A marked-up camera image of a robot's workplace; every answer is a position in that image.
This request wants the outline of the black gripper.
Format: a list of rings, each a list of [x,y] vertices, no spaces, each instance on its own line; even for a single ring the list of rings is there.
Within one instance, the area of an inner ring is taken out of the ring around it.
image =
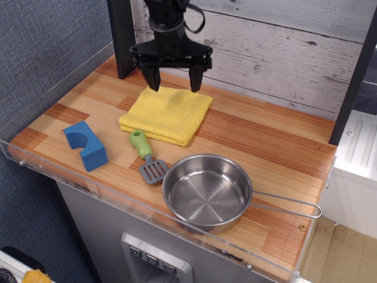
[[[211,47],[192,41],[184,29],[156,32],[153,40],[130,47],[134,62],[154,91],[160,88],[159,68],[189,68],[191,90],[198,92],[204,70],[212,68],[212,52]]]

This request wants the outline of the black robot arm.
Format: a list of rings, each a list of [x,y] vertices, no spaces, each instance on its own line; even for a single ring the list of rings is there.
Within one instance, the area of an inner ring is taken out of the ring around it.
[[[198,92],[201,89],[203,73],[212,68],[213,49],[192,41],[186,31],[194,34],[201,32],[206,24],[204,12],[189,1],[146,1],[145,4],[148,7],[148,24],[153,30],[154,39],[130,47],[135,65],[154,91],[160,88],[160,68],[187,68],[191,90]],[[184,19],[184,13],[188,9],[203,17],[196,30],[189,28]]]

